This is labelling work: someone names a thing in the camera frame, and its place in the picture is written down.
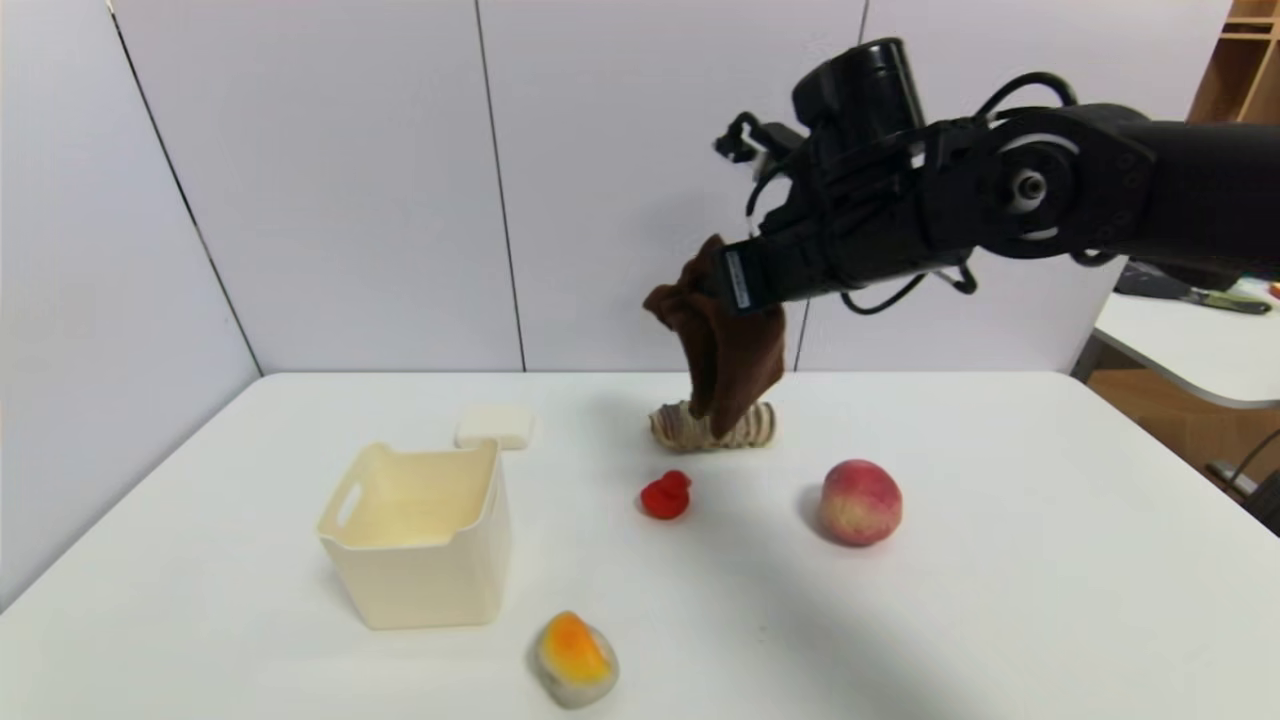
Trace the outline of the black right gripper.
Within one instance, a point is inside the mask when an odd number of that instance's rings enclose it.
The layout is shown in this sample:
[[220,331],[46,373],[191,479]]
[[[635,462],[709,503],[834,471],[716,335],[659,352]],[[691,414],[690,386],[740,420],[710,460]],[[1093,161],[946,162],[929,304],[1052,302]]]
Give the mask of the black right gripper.
[[854,290],[838,247],[867,214],[865,193],[822,211],[800,192],[788,192],[754,234],[716,252],[716,291],[732,314],[746,315]]

